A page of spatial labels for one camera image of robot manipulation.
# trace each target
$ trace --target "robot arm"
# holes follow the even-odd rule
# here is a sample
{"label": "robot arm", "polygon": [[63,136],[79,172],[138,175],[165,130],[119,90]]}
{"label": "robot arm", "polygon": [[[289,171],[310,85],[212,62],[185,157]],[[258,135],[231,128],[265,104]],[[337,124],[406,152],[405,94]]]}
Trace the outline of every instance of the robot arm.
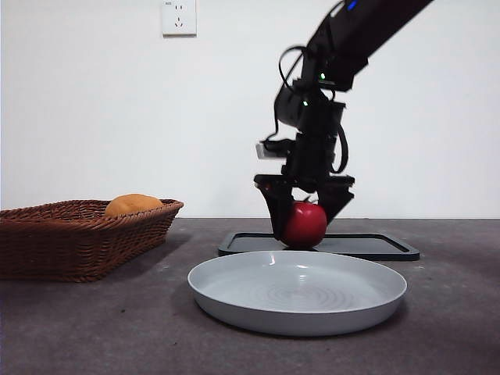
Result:
{"label": "robot arm", "polygon": [[[302,51],[302,73],[292,84],[284,78],[274,102],[279,120],[297,129],[294,140],[257,145],[260,159],[282,158],[281,175],[255,176],[270,210],[273,233],[280,239],[293,204],[292,188],[317,191],[328,223],[354,198],[354,178],[339,176],[347,164],[347,142],[341,127],[345,104],[334,100],[335,91],[352,88],[354,76],[368,58],[432,0],[345,0],[324,18]],[[331,91],[329,99],[323,92]],[[334,148],[341,142],[341,165],[333,168]]]}

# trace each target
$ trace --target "wicker basket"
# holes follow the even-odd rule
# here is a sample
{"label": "wicker basket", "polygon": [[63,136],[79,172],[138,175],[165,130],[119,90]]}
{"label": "wicker basket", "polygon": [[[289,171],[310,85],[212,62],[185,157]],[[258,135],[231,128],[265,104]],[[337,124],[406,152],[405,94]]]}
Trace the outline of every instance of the wicker basket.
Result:
{"label": "wicker basket", "polygon": [[0,278],[95,281],[165,241],[184,205],[107,217],[109,201],[68,201],[0,211]]}

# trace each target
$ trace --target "plate rim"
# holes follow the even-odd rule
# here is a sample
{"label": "plate rim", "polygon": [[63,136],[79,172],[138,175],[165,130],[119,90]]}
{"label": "plate rim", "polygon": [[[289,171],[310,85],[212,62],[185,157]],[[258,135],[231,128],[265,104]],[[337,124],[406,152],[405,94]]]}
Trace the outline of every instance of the plate rim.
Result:
{"label": "plate rim", "polygon": [[[389,301],[385,301],[385,302],[382,302],[380,304],[372,305],[372,306],[368,306],[368,307],[361,307],[361,308],[357,308],[357,309],[331,310],[331,311],[314,311],[314,310],[312,310],[312,311],[296,311],[295,310],[294,311],[294,310],[283,310],[283,309],[259,309],[256,307],[249,307],[249,306],[239,305],[236,303],[221,301],[218,298],[214,298],[214,297],[207,295],[206,293],[203,293],[196,286],[194,286],[193,283],[191,282],[191,275],[193,274],[193,272],[195,272],[195,270],[197,268],[199,268],[200,266],[204,266],[206,263],[216,262],[219,259],[224,259],[224,258],[227,258],[230,256],[252,256],[252,254],[276,253],[276,252],[278,252],[278,253],[286,252],[286,253],[295,253],[295,254],[302,253],[302,254],[308,254],[308,255],[312,255],[312,256],[314,256],[313,254],[326,254],[326,255],[332,255],[334,257],[340,256],[343,258],[350,258],[350,260],[352,260],[354,262],[360,261],[360,262],[366,262],[366,263],[374,263],[377,266],[385,268],[386,270],[389,270],[390,272],[395,273],[397,276],[399,276],[401,278],[401,280],[403,281],[404,288],[402,289],[402,291],[400,293],[397,294],[396,297],[391,298]],[[356,257],[350,256],[350,255],[332,254],[330,252],[309,252],[309,251],[302,251],[302,250],[261,250],[258,252],[240,252],[238,254],[230,254],[230,255],[225,255],[223,257],[216,257],[216,258],[208,259],[204,262],[199,263],[197,266],[193,267],[189,271],[189,273],[187,274],[187,283],[189,284],[191,290],[193,290],[196,293],[202,295],[203,297],[208,298],[208,299],[215,301],[217,303],[233,306],[233,307],[236,307],[239,309],[254,310],[254,311],[259,311],[259,312],[264,312],[264,313],[299,314],[299,315],[343,314],[343,313],[356,313],[356,312],[367,311],[367,310],[371,310],[371,309],[378,309],[378,308],[381,308],[381,307],[386,306],[386,305],[390,305],[391,303],[398,301],[403,295],[405,295],[406,291],[408,290],[408,282],[406,281],[406,279],[398,271],[393,270],[391,267],[388,267],[388,266],[385,266],[383,264],[379,264],[377,262],[373,262],[370,260],[356,258]]]}

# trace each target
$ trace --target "bread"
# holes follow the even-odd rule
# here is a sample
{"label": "bread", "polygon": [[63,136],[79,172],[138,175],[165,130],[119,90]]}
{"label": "bread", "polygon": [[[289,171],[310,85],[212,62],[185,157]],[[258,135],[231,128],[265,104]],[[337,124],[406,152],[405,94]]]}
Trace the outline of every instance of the bread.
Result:
{"label": "bread", "polygon": [[162,207],[163,203],[155,197],[143,194],[127,194],[114,198],[106,207],[106,216],[119,216],[125,213],[139,213]]}

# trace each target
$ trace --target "blue light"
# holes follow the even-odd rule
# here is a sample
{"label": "blue light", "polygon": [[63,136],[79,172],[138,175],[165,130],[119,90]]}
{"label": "blue light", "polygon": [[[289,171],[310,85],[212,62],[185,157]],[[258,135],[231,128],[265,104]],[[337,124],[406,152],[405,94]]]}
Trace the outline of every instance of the blue light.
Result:
{"label": "blue light", "polygon": [[348,5],[347,5],[347,10],[352,10],[358,3],[358,0],[352,0]]}

